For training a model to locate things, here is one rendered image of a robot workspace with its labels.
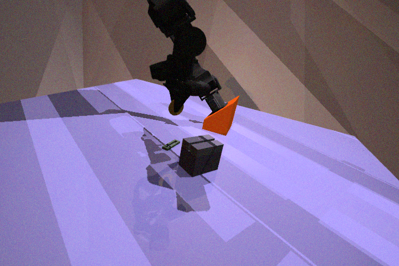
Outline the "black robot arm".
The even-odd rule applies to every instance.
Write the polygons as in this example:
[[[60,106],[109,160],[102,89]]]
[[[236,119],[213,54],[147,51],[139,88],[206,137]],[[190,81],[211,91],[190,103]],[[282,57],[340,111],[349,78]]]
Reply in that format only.
[[[173,42],[173,51],[183,53],[190,57],[195,57],[202,54],[206,47],[206,36],[197,27],[193,27],[191,22],[196,19],[195,12],[186,0],[147,0],[149,3],[148,14],[155,26],[160,28],[160,31],[166,36],[170,37]],[[167,59],[155,64],[149,65],[152,79],[158,81],[165,81],[177,75],[178,78],[183,77],[182,63],[173,61],[168,55]],[[205,99],[208,106],[213,113],[224,108],[228,103],[225,103],[219,94],[222,89],[217,77],[202,68],[200,63],[194,63],[192,75],[195,80],[205,82],[210,85],[211,91],[218,88],[202,99]]]

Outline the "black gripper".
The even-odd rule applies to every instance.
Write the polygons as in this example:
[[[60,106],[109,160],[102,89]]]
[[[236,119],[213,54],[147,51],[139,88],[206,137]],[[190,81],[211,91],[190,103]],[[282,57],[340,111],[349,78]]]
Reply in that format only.
[[[209,96],[211,87],[205,82],[195,80],[192,75],[194,63],[198,64],[198,59],[176,51],[169,55],[173,61],[181,62],[183,67],[182,78],[175,75],[163,83],[169,90],[171,101],[174,100],[174,112],[178,112],[190,96]]]

